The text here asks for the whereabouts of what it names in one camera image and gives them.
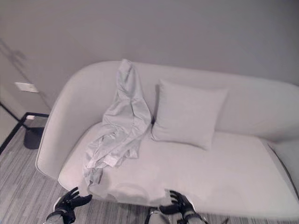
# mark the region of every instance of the crumpled fabric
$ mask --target crumpled fabric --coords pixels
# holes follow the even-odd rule
[[[88,186],[100,183],[103,168],[138,158],[140,142],[151,123],[134,65],[123,59],[117,72],[116,95],[103,115],[97,138],[88,144],[83,176]]]

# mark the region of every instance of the white sofa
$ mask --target white sofa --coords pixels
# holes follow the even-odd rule
[[[82,176],[86,145],[113,101],[120,62],[92,64],[77,72],[56,100],[45,127],[36,168],[67,190],[95,198],[158,206],[165,189],[189,196],[198,212],[267,218],[299,218],[294,189],[264,143],[299,136],[299,87],[278,81],[135,63],[151,113],[157,113],[158,81],[200,88],[228,88],[212,148],[155,142],[144,137],[138,159],[106,168],[99,186]]]

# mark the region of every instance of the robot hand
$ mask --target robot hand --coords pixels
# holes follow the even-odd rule
[[[54,212],[49,214],[47,220],[54,215],[61,215],[65,224],[71,224],[75,222],[75,212],[76,207],[85,205],[89,203],[92,199],[92,195],[85,197],[78,196],[78,187],[75,187],[64,196],[62,196],[54,207]]]
[[[191,211],[195,213],[193,205],[188,201],[185,195],[182,195],[174,190],[170,190],[170,197],[172,205],[160,206],[159,209],[162,213],[166,215],[182,213],[184,215],[186,212]]]

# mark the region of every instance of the striped carpet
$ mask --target striped carpet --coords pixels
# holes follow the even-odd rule
[[[37,118],[30,126],[40,126]],[[35,168],[37,150],[23,146],[22,127],[0,155],[0,224],[42,224],[57,198],[66,193],[58,182],[43,176]],[[143,224],[149,208],[92,200],[76,208],[76,224]],[[210,224],[226,217],[203,214]],[[299,224],[296,221],[260,220],[230,217],[229,224]]]

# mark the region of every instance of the sofa seat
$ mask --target sofa seat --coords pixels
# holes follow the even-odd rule
[[[138,159],[106,168],[100,185],[87,188],[82,176],[86,145],[99,124],[79,139],[58,181],[95,198],[147,206],[170,203],[165,189],[186,194],[198,212],[267,218],[299,217],[299,202],[282,166],[253,136],[215,132],[212,149],[155,142],[144,137]]]

